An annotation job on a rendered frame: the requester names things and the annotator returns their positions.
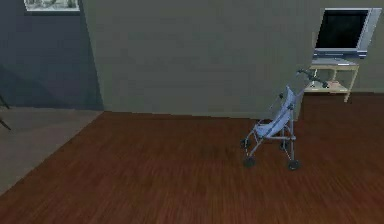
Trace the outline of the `blue baby stroller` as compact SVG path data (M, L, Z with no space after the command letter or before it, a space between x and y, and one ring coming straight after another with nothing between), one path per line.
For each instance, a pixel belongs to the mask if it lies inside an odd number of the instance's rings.
M265 123L264 119L259 120L248 135L240 141L240 147L245 151L243 159L245 167L252 167L256 164L253 155L265 140L280 141L280 149L285 152L288 158L289 170L294 171L300 167L300 162L295 159L294 142L296 136L293 118L297 99L304 92L305 88L302 88L295 93L292 87L287 84L285 90L277 95L270 106L270 109L272 109L276 102L280 101L280 109L274 115L274 118L268 123Z

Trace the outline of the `grey television set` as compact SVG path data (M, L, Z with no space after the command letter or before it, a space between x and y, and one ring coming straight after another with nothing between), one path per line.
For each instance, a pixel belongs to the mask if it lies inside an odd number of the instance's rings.
M382 8L325 8L313 58L365 59Z

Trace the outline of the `pale wooden tv stand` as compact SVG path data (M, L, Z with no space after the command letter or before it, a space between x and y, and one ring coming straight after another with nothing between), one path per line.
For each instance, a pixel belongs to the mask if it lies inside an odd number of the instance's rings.
M355 80L358 75L359 66L353 63L341 62L336 64L315 64L310 66L313 73L314 80L310 81L305 88L306 93L329 93L329 94L343 94L344 103L347 103ZM331 71L332 76L330 79L321 79L318 75L320 71ZM347 73L350 75L350 80L340 80L339 73Z

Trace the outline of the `white framed wall picture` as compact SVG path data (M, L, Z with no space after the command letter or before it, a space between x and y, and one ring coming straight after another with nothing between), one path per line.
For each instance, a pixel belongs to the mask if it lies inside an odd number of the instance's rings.
M24 0L28 12L79 12L78 0Z

